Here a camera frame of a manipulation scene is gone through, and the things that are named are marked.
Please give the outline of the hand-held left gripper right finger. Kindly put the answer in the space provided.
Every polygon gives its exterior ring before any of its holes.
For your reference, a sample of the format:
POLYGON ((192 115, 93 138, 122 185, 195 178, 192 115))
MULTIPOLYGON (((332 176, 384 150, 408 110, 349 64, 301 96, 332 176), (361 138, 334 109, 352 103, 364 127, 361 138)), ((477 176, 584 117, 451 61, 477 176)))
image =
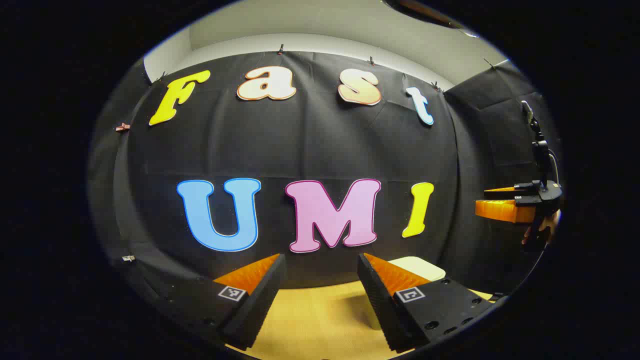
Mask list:
POLYGON ((357 274, 396 353, 455 335, 494 305, 448 277, 431 281, 368 253, 359 254, 357 274))

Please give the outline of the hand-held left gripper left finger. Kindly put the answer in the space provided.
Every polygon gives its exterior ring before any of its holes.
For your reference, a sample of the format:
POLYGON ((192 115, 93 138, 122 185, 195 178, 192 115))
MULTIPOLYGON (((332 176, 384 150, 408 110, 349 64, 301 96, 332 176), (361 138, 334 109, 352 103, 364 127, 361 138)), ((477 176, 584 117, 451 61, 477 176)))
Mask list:
POLYGON ((147 255, 153 307, 179 343, 222 352, 254 346, 287 273, 283 253, 213 253, 194 262, 147 255))

